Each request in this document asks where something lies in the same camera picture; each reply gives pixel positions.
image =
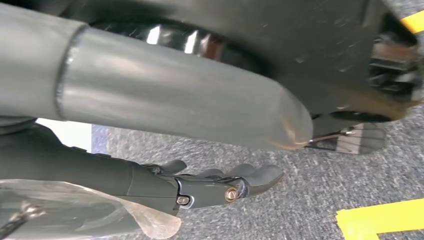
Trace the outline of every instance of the robotic hand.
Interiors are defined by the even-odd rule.
[[[69,182],[171,215],[176,215],[180,207],[224,205],[261,194],[282,176],[277,166],[255,169],[249,164],[227,173],[207,169],[196,175],[177,175],[187,167],[181,160],[140,165],[105,154],[87,153],[62,145],[50,129],[37,123],[0,135],[0,158],[2,179]]]

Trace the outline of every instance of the mechanical part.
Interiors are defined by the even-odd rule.
[[[185,206],[190,203],[190,198],[188,196],[178,196],[176,198],[176,203]]]
[[[52,13],[46,9],[56,1],[25,2],[36,3],[33,8],[38,11]],[[403,118],[407,109],[419,100],[420,81],[412,84],[410,94],[409,84],[375,86],[369,80],[374,78],[373,68],[381,68],[373,64],[408,69],[407,72],[418,69],[414,57],[416,37],[382,0],[310,0],[307,5],[288,0],[243,4],[237,0],[64,2],[68,7],[58,7],[53,14],[93,26],[108,23],[193,26],[249,51],[267,65],[270,77],[300,99],[311,115],[322,116],[313,121],[315,138],[361,123],[328,117],[337,107],[349,106],[343,111],[384,116],[392,121]],[[131,35],[132,31],[140,33],[137,26],[131,32],[130,28],[121,30],[120,34],[124,35]],[[393,70],[384,68],[384,72]]]
[[[256,74],[269,76],[266,64],[222,36],[176,22],[101,22],[94,28],[182,51]]]
[[[237,189],[235,187],[230,187],[225,192],[225,200],[229,203],[232,203],[237,200],[238,195],[239,194],[237,193]]]
[[[28,221],[44,215],[46,212],[40,206],[31,205],[23,202],[20,212],[13,214],[8,222],[0,227],[0,240],[7,238]]]
[[[377,123],[362,123],[314,138],[308,148],[346,154],[368,154],[385,146],[385,131]]]
[[[312,138],[305,107],[269,78],[6,4],[0,16],[0,33],[8,36],[0,49],[6,116],[275,150],[299,149]],[[22,36],[31,43],[16,44]],[[17,67],[20,62],[31,67]]]
[[[0,135],[0,159],[0,179],[68,182],[171,215],[178,212],[174,179],[157,177],[132,161],[64,146],[39,124]]]
[[[275,165],[254,168],[241,164],[227,173],[207,169],[198,175],[168,175],[178,182],[179,203],[184,209],[204,208],[235,202],[237,199],[264,193],[281,179]]]

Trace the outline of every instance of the transparent plastic sheet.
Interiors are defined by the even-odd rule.
[[[87,187],[24,179],[0,180],[0,225],[23,202],[41,206],[46,213],[6,239],[88,240],[144,234],[162,240],[175,235],[181,226],[178,217]]]

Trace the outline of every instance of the reflective metal surface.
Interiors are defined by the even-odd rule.
[[[103,22],[95,28],[142,40],[186,54],[212,59],[261,75],[269,75],[266,65],[253,54],[222,37],[181,23]]]

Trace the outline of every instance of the black machine housing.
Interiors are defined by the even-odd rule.
[[[399,120],[419,100],[417,39],[381,0],[6,2],[103,29],[167,24],[220,36],[306,106],[314,137]]]

